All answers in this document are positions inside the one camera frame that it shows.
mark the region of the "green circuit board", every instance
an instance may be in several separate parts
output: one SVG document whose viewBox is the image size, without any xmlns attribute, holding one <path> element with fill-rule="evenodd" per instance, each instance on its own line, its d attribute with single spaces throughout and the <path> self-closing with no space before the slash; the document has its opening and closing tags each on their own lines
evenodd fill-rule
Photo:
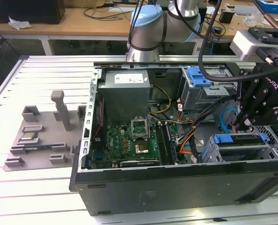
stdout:
<svg viewBox="0 0 278 225">
<path fill-rule="evenodd" d="M 96 162 L 97 168 L 113 168 L 115 164 L 126 160 L 159 160 L 161 164 L 160 149 L 156 135 L 156 125 L 148 124 L 149 139 L 132 139 L 132 127 L 128 125 L 107 126 L 106 150 Z M 145 133 L 145 126 L 134 127 L 136 133 Z M 175 124 L 169 126 L 171 138 L 178 137 Z"/>
</svg>

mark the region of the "circuit board module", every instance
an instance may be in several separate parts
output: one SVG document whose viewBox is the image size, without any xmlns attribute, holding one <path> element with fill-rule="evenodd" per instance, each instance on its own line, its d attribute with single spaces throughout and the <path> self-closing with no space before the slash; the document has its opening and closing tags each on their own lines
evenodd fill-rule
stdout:
<svg viewBox="0 0 278 225">
<path fill-rule="evenodd" d="M 132 161 L 157 162 L 162 165 L 159 141 L 156 132 L 157 125 L 147 125 L 147 139 L 132 138 L 132 127 L 128 125 L 107 126 L 106 149 L 103 152 L 94 153 L 96 168 L 117 168 Z M 145 133 L 145 125 L 137 125 L 133 132 Z M 171 141 L 179 136 L 175 124 L 169 126 Z"/>
</svg>

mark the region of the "desk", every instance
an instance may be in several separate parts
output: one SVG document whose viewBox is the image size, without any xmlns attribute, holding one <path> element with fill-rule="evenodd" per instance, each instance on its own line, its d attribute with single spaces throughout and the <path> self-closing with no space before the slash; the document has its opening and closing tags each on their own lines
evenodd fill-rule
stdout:
<svg viewBox="0 0 278 225">
<path fill-rule="evenodd" d="M 223 0 L 221 7 L 229 5 L 253 5 L 250 1 Z M 117 12 L 95 13 L 95 16 L 108 16 Z M 125 14 L 128 19 L 131 13 Z M 130 22 L 120 15 L 122 20 L 99 21 L 84 16 L 81 8 L 66 8 L 65 16 L 60 24 L 32 24 L 31 28 L 15 30 L 8 24 L 0 24 L 0 34 L 4 38 L 39 39 L 46 55 L 53 55 L 50 40 L 108 40 L 126 41 L 129 35 Z M 226 33 L 223 39 L 232 39 L 237 30 L 246 29 L 243 16 L 234 16 L 230 24 L 225 24 Z M 207 26 L 202 29 L 205 34 Z"/>
<path fill-rule="evenodd" d="M 195 62 L 197 56 L 161 56 L 166 62 Z M 254 63 L 235 56 L 205 56 L 204 62 Z M 63 90 L 68 110 L 88 101 L 92 62 L 125 62 L 125 56 L 33 56 L 19 60 L 0 87 L 0 225 L 94 224 L 278 224 L 278 192 L 261 203 L 91 217 L 79 194 L 68 190 L 71 168 L 4 172 L 2 166 L 22 122 L 25 105 L 55 111 L 52 90 Z"/>
</svg>

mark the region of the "floor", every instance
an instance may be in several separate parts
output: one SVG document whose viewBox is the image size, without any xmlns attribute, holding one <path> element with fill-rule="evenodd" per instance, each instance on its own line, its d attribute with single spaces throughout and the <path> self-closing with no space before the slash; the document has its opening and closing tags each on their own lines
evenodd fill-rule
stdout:
<svg viewBox="0 0 278 225">
<path fill-rule="evenodd" d="M 14 40 L 9 39 L 13 48 L 20 55 L 44 55 L 41 42 L 39 40 Z M 3 40 L 0 40 L 2 48 L 0 49 L 0 85 L 7 77 L 12 67 L 17 62 L 19 56 Z M 53 49 L 56 55 L 124 55 L 127 52 L 125 41 L 111 42 L 111 48 L 108 49 L 107 41 L 85 41 L 86 50 L 80 50 L 78 41 L 54 40 Z M 164 52 L 162 46 L 159 47 L 160 54 L 166 55 L 191 55 L 193 43 L 174 43 L 169 47 L 168 52 Z M 212 45 L 208 44 L 206 54 L 210 54 Z M 213 55 L 232 55 L 228 45 L 214 46 Z"/>
</svg>

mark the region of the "black box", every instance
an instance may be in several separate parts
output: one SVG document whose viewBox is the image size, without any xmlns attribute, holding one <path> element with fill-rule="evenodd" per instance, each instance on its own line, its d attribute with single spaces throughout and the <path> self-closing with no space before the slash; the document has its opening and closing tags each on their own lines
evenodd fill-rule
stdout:
<svg viewBox="0 0 278 225">
<path fill-rule="evenodd" d="M 0 0 L 0 23 L 11 19 L 58 24 L 65 13 L 63 0 Z"/>
<path fill-rule="evenodd" d="M 234 11 L 222 11 L 219 17 L 221 23 L 231 23 L 234 16 Z"/>
</svg>

